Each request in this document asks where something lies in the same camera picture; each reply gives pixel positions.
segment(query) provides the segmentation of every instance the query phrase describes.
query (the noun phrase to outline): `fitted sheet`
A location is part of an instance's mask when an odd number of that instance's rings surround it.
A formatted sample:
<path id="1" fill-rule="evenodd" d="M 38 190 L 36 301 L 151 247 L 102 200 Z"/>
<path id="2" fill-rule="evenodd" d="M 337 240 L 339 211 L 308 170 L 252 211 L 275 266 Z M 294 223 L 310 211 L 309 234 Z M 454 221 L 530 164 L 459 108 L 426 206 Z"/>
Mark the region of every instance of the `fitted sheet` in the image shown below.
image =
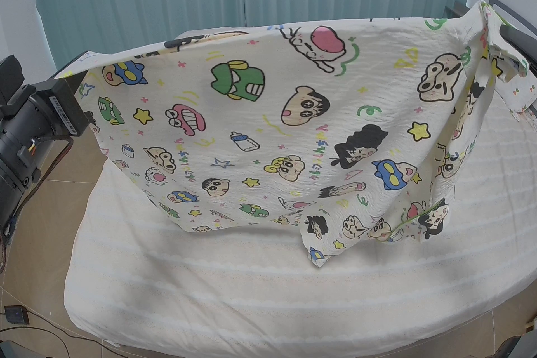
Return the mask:
<path id="1" fill-rule="evenodd" d="M 537 133 L 495 94 L 433 241 L 364 241 L 322 270 L 298 232 L 188 233 L 107 161 L 67 279 L 71 320 L 184 357 L 356 357 L 441 333 L 537 277 Z"/>

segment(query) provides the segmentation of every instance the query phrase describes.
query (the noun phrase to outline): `cable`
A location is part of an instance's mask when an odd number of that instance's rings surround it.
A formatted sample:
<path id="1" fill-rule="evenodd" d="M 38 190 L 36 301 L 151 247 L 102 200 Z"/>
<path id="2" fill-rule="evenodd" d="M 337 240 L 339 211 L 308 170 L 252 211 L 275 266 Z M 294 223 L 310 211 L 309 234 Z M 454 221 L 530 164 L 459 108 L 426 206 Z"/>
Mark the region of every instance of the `cable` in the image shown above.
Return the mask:
<path id="1" fill-rule="evenodd" d="M 65 351 L 67 352 L 67 358 L 71 358 L 71 355 L 69 355 L 69 349 L 67 349 L 67 345 L 65 344 L 65 342 L 63 341 L 63 339 L 57 335 L 56 333 L 53 333 L 52 331 L 49 331 L 47 329 L 44 329 L 44 328 L 37 328 L 37 327 L 9 327 L 9 328 L 4 328 L 4 329 L 0 329 L 0 333 L 3 333 L 4 331 L 10 331 L 11 329 L 22 329 L 22 328 L 26 328 L 26 329 L 38 329 L 39 331 L 45 331 L 47 333 L 50 333 L 51 335 L 55 335 L 56 337 L 59 338 L 59 340 L 63 343 L 63 346 L 65 348 Z"/>
<path id="2" fill-rule="evenodd" d="M 35 312 L 32 312 L 31 310 L 27 310 L 27 312 L 29 314 L 32 314 L 34 316 L 37 316 L 38 318 L 42 319 L 43 321 L 45 321 L 46 323 L 50 324 L 51 326 L 53 326 L 54 328 L 56 329 L 59 329 L 62 333 L 64 333 L 66 336 L 68 337 L 71 337 L 71 339 L 80 339 L 80 340 L 87 340 L 87 341 L 92 341 L 93 343 L 97 343 L 98 345 L 101 345 L 101 347 L 105 348 L 106 350 L 108 350 L 109 352 L 112 352 L 113 354 L 116 354 L 117 356 L 122 356 L 123 358 L 127 358 L 125 355 L 121 355 L 121 354 L 118 354 L 117 352 L 107 348 L 104 344 L 102 343 L 99 343 L 98 341 L 96 340 L 93 340 L 93 339 L 88 339 L 87 337 L 80 337 L 78 335 L 70 335 L 67 331 L 63 330 L 62 328 L 56 326 L 55 324 L 53 324 L 52 322 L 50 322 L 48 319 L 44 318 L 43 316 L 41 316 L 40 314 L 36 314 Z"/>
<path id="3" fill-rule="evenodd" d="M 50 173 L 52 173 L 52 170 L 58 165 L 58 163 L 67 155 L 67 153 L 71 150 L 74 141 L 71 136 L 47 136 L 47 137 L 38 137 L 35 139 L 32 139 L 32 146 L 37 147 L 41 142 L 46 142 L 48 140 L 65 140 L 67 142 L 67 145 L 62 149 L 62 151 L 58 154 L 56 158 L 54 158 L 54 161 L 52 161 L 52 164 L 50 164 L 50 167 L 47 169 L 47 171 L 44 173 L 44 175 L 41 177 L 37 185 L 30 191 L 30 193 L 26 196 L 26 198 L 23 200 L 23 202 L 17 207 L 17 210 L 15 213 L 13 213 L 13 216 L 10 218 L 9 221 L 9 230 L 7 233 L 8 237 L 11 237 L 13 233 L 15 232 L 15 228 L 17 225 L 17 219 L 20 216 L 21 211 L 23 210 L 23 207 L 25 204 L 33 197 L 33 195 L 37 192 L 37 190 L 41 187 L 45 179 L 48 178 Z M 6 259 L 7 259 L 7 250 L 6 250 L 6 243 L 5 243 L 5 237 L 4 232 L 0 232 L 0 246 L 2 247 L 2 260 L 0 262 L 0 273 L 2 273 L 5 269 Z"/>

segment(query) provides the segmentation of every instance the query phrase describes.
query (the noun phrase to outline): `white bed sheet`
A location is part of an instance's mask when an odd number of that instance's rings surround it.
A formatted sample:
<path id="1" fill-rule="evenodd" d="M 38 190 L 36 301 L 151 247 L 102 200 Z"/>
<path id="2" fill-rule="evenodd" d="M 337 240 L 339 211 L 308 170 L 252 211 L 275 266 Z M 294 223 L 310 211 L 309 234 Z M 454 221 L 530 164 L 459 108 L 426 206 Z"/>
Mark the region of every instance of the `white bed sheet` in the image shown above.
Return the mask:
<path id="1" fill-rule="evenodd" d="M 494 96 L 426 243 L 364 241 L 314 267 L 298 232 L 182 231 L 107 161 L 64 303 L 99 338 L 184 357 L 356 357 L 443 332 L 537 277 L 537 133 Z"/>

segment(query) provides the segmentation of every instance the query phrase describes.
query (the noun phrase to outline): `barcode label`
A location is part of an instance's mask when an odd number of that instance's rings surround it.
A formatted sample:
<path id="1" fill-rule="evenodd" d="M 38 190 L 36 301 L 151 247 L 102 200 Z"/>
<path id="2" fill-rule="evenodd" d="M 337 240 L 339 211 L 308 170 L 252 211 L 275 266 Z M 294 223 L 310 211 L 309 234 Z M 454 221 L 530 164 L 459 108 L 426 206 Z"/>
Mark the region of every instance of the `barcode label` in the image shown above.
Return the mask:
<path id="1" fill-rule="evenodd" d="M 54 106 L 54 109 L 56 109 L 58 116 L 62 119 L 63 123 L 65 124 L 65 126 L 67 127 L 71 135 L 78 136 L 78 133 L 76 132 L 75 127 L 73 127 L 71 120 L 65 113 L 62 105 L 60 105 L 60 102 L 58 101 L 58 99 L 54 96 L 49 97 L 49 99 L 50 99 L 50 102 L 52 103 L 52 106 Z"/>

